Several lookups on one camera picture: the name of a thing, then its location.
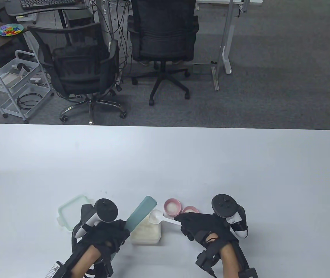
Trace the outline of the person's right hand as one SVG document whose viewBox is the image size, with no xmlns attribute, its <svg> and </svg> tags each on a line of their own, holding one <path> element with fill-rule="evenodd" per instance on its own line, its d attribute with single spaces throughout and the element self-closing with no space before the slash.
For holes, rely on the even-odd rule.
<svg viewBox="0 0 330 278">
<path fill-rule="evenodd" d="M 208 248 L 212 244 L 211 241 L 207 240 L 212 233 L 217 235 L 212 236 L 212 238 L 221 242 L 221 248 L 229 243 L 239 243 L 239 240 L 231 232 L 230 225 L 224 218 L 216 214 L 186 212 L 175 216 L 174 220 L 181 223 L 181 232 L 190 241 L 196 241 L 204 248 Z"/>
</svg>

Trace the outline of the person's left hand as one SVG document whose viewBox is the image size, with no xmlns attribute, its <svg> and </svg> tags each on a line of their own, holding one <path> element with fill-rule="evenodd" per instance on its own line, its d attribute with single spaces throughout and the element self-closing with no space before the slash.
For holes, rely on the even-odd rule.
<svg viewBox="0 0 330 278">
<path fill-rule="evenodd" d="M 111 223 L 100 222 L 88 231 L 80 241 L 73 247 L 73 253 L 83 254 L 90 247 L 94 246 L 101 255 L 119 252 L 121 246 L 130 236 L 130 231 L 125 228 L 126 221 L 117 220 Z"/>
</svg>

